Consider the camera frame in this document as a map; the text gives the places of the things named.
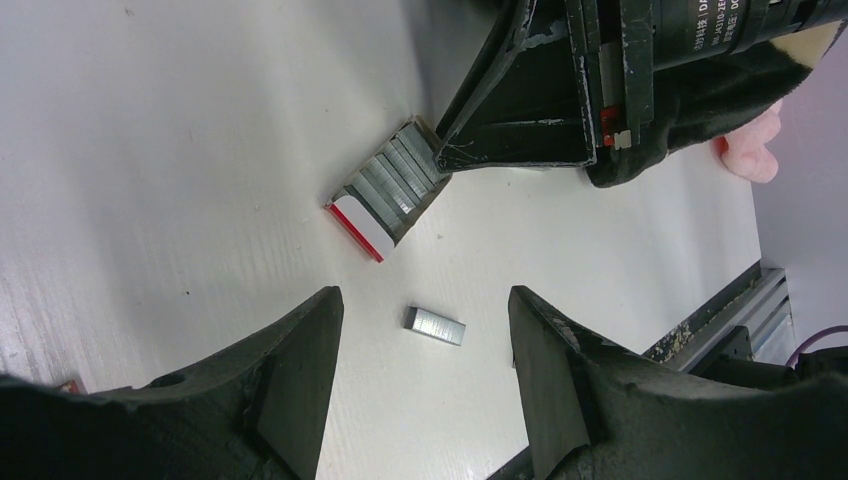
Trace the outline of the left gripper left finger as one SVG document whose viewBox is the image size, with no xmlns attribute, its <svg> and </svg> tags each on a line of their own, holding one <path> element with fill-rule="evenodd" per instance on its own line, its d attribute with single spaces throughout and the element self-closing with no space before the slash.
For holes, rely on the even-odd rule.
<svg viewBox="0 0 848 480">
<path fill-rule="evenodd" d="M 267 327 L 141 388 L 1 379 L 5 479 L 312 479 L 344 315 L 327 286 Z"/>
</svg>

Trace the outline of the pink cloth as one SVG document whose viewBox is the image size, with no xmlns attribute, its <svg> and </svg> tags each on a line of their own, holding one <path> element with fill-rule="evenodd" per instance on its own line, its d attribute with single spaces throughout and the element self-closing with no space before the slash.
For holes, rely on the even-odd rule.
<svg viewBox="0 0 848 480">
<path fill-rule="evenodd" d="M 781 130 L 782 104 L 783 101 L 778 100 L 747 124 L 713 140 L 715 151 L 728 171 L 758 184 L 768 183 L 776 177 L 778 162 L 767 143 Z"/>
</svg>

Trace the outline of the black pillow with beige flowers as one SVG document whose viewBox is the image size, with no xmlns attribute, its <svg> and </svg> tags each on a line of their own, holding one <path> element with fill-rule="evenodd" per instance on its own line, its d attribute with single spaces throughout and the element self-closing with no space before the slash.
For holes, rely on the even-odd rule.
<svg viewBox="0 0 848 480">
<path fill-rule="evenodd" d="M 655 117 L 639 145 L 586 169 L 597 188 L 625 184 L 667 156 L 727 134 L 805 81 L 847 27 L 845 20 L 655 75 Z"/>
</svg>

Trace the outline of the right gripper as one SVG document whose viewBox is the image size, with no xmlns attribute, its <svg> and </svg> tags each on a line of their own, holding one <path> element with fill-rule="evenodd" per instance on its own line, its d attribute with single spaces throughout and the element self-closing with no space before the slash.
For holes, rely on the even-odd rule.
<svg viewBox="0 0 848 480">
<path fill-rule="evenodd" d="M 537 3 L 504 1 L 437 126 L 436 166 L 579 168 L 654 119 L 656 72 L 847 17 L 844 1 L 567 1 L 572 55 L 529 52 Z"/>
</svg>

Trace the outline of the box of staples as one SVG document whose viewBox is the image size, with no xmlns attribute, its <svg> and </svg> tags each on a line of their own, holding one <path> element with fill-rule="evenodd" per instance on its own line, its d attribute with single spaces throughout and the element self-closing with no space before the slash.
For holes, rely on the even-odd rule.
<svg viewBox="0 0 848 480">
<path fill-rule="evenodd" d="M 439 146 L 421 117 L 409 118 L 324 205 L 375 262 L 385 261 L 450 182 L 436 166 Z"/>
</svg>

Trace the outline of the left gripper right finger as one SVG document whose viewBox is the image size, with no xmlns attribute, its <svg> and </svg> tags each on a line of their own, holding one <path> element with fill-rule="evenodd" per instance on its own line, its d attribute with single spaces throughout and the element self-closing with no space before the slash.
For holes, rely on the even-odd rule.
<svg viewBox="0 0 848 480">
<path fill-rule="evenodd" d="M 695 373 L 571 320 L 524 286 L 508 302 L 538 479 L 843 479 L 847 377 L 720 356 Z"/>
</svg>

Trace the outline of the closed red white staple box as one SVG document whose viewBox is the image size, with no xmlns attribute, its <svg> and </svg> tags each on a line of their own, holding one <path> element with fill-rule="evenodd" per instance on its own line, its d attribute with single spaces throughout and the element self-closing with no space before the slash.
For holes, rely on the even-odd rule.
<svg viewBox="0 0 848 480">
<path fill-rule="evenodd" d="M 57 389 L 71 394 L 85 394 L 86 390 L 82 381 L 78 378 L 71 378 L 63 381 L 57 386 Z"/>
</svg>

